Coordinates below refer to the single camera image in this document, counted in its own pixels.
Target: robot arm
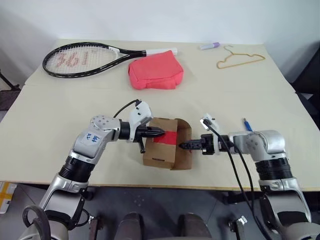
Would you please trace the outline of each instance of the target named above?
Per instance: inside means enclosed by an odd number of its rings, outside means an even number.
[[[118,139],[127,140],[128,143],[137,142],[140,152],[144,153],[142,137],[153,138],[165,134],[158,127],[146,126],[152,118],[151,110],[144,101],[136,103],[128,122],[104,115],[94,116],[88,128],[76,138],[65,164],[53,178],[39,204],[47,217],[47,220],[41,221],[48,221],[49,227],[39,229],[36,224],[30,224],[26,214],[23,214],[23,221],[27,222],[28,228],[19,239],[44,240],[44,234],[40,232],[49,231],[46,235],[53,239],[68,240],[68,231],[74,229],[80,219],[91,171],[106,144]]]
[[[210,115],[200,120],[206,125],[204,121],[217,129]],[[298,180],[291,173],[284,137],[275,130],[234,132],[221,137],[232,154],[237,154],[236,145],[242,154],[251,155],[259,174],[260,189],[264,192],[260,206],[266,226],[286,240],[316,239],[320,225],[311,223],[309,207]],[[202,150],[204,155],[227,151],[213,134],[203,134],[201,139],[184,142],[180,147]]]

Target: gold wire hanger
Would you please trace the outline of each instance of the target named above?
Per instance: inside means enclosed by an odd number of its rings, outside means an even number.
[[[218,61],[216,63],[216,67],[218,69],[226,69],[226,68],[230,68],[230,67],[234,67],[234,66],[239,66],[239,65],[243,65],[243,64],[250,64],[250,63],[255,63],[255,62],[259,62],[259,61],[263,61],[265,60],[266,58],[260,54],[248,54],[248,53],[234,53],[233,51],[231,51],[230,49],[228,49],[227,47],[232,47],[231,45],[226,45],[224,46],[223,48],[225,50],[227,50],[228,52],[230,52],[231,54],[229,56],[227,56],[223,61]],[[258,57],[261,57],[261,59],[256,59],[256,60],[252,60],[252,61],[246,61],[246,62],[242,62],[242,63],[238,63],[238,64],[233,64],[233,65],[229,65],[229,66],[219,66],[219,64],[221,63],[225,63],[229,58],[231,58],[232,56],[235,56],[235,55],[242,55],[242,56],[249,56],[250,58],[254,57],[254,56],[258,56]]]

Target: floor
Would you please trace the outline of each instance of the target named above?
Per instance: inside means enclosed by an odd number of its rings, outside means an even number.
[[[19,238],[26,229],[22,222],[24,207],[38,204],[44,193],[43,189],[18,185],[7,213],[0,215],[0,240]],[[99,187],[95,188],[93,200],[86,201],[84,208],[90,214],[99,214],[105,219],[104,228],[98,232],[98,240],[112,240],[119,222],[133,211],[143,216],[145,239],[177,236],[178,218],[185,213],[199,215],[215,240],[235,240],[236,235],[230,232],[228,221],[244,215],[248,220],[244,226],[247,239],[263,239],[246,204],[224,205],[219,200],[222,194],[190,189]],[[88,240],[88,236],[88,224],[69,232],[70,240]]]

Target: handwritten label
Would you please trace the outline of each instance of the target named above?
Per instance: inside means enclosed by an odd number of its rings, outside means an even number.
[[[90,146],[90,145],[98,144],[100,140],[101,140],[100,135],[97,135],[91,131],[88,131],[81,139],[81,143],[83,143],[84,145]]]

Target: white wall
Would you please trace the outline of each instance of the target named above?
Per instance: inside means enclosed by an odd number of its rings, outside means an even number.
[[[0,68],[23,83],[57,38],[264,43],[288,81],[320,40],[319,0],[1,0]]]

